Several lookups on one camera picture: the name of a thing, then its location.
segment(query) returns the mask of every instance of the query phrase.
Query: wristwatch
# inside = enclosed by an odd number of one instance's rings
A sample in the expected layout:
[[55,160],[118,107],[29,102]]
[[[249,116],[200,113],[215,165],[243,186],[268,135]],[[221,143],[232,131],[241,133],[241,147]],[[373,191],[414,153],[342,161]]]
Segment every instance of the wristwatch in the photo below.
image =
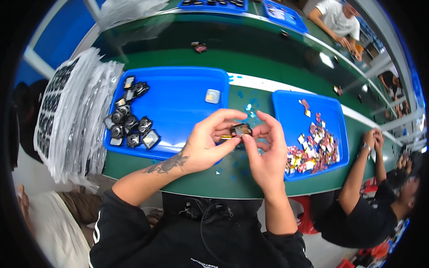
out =
[[368,149],[368,152],[370,152],[370,153],[371,153],[371,146],[369,146],[366,142],[362,145],[362,148],[361,148],[360,150],[363,150],[363,149],[365,149],[365,148],[367,148],[367,149]]
[[371,155],[371,146],[369,146],[366,142],[362,145],[362,148],[360,149],[361,151],[363,149],[367,148],[368,149],[368,160],[369,160],[369,156]]

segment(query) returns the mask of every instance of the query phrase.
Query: blue wall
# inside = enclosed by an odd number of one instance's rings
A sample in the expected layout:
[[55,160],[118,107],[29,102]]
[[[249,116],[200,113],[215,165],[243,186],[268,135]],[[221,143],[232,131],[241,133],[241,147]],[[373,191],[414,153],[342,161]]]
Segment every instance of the blue wall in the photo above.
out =
[[[104,0],[97,0],[99,6],[103,2]],[[77,45],[94,24],[95,21],[83,1],[70,0],[49,22],[34,46],[34,51],[52,68],[56,69],[70,58]],[[15,78],[15,85],[21,81],[30,85],[42,78],[25,61],[22,61]]]

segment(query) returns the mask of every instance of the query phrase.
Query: white t-shirt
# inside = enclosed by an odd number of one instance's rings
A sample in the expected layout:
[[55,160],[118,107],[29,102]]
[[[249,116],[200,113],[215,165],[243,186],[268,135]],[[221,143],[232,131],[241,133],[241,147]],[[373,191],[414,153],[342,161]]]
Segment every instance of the white t-shirt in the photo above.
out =
[[343,13],[343,5],[335,0],[323,0],[316,5],[323,17],[321,20],[337,36],[343,37],[348,34],[359,41],[360,24],[355,16],[346,18]]
[[55,268],[87,268],[89,245],[61,197],[44,193],[29,197],[34,238]]

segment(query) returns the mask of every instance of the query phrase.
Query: tattoo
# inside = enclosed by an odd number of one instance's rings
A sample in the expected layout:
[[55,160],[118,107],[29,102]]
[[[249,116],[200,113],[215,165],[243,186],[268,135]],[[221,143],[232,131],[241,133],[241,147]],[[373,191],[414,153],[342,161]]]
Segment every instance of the tattoo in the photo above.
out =
[[189,157],[183,156],[183,149],[172,156],[171,158],[162,161],[159,164],[151,165],[145,169],[142,169],[142,173],[153,173],[158,172],[158,174],[168,173],[174,167],[180,167],[183,171],[183,164],[188,160]]

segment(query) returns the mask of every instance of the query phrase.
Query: blue plastic tray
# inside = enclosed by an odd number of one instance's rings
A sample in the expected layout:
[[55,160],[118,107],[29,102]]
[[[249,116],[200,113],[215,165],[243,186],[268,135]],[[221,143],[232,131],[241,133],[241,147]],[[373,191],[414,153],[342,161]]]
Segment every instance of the blue plastic tray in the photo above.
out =
[[[124,139],[121,146],[110,145],[110,130],[105,130],[104,146],[108,151],[150,159],[165,160],[178,153],[186,143],[194,125],[219,108],[228,107],[230,90],[227,72],[205,67],[151,67],[126,71],[119,80],[110,105],[109,114],[115,110],[114,102],[122,97],[124,79],[136,76],[146,81],[149,91],[133,99],[131,113],[138,120],[147,116],[153,121],[152,129],[160,141],[151,149],[144,145],[130,148]],[[221,92],[218,104],[205,101],[208,89]]]
[[[305,115],[304,106],[298,102],[300,99],[307,101],[310,106],[311,117]],[[316,113],[320,113],[320,117],[326,123],[326,129],[334,135],[334,138],[338,139],[338,151],[340,153],[340,161],[332,164],[323,172],[338,169],[349,163],[346,123],[338,100],[320,95],[278,90],[272,94],[272,102],[274,104],[275,118],[283,127],[284,139],[288,146],[296,145],[298,149],[302,149],[298,137],[301,133],[304,133],[306,137],[311,135],[310,124],[312,122],[317,123]],[[298,181],[319,174],[320,172],[312,174],[310,171],[305,171],[304,173],[295,171],[293,174],[285,173],[284,180]]]
[[226,2],[228,3],[225,6],[221,6],[219,3],[216,3],[215,6],[208,6],[207,0],[200,0],[203,2],[203,5],[196,6],[196,5],[189,5],[189,6],[182,6],[183,1],[181,1],[177,7],[180,9],[191,9],[191,10],[206,10],[206,11],[223,11],[223,12],[229,12],[229,13],[243,13],[247,11],[248,9],[248,0],[243,0],[243,7],[237,7],[234,4],[231,4],[228,0]]
[[[268,5],[271,5],[274,9],[283,9],[283,11],[286,10],[287,12],[284,12],[283,18],[276,18],[274,14],[269,11],[270,7]],[[307,26],[304,24],[301,17],[295,10],[269,0],[264,0],[264,7],[266,14],[271,21],[274,21],[298,33],[308,33]]]

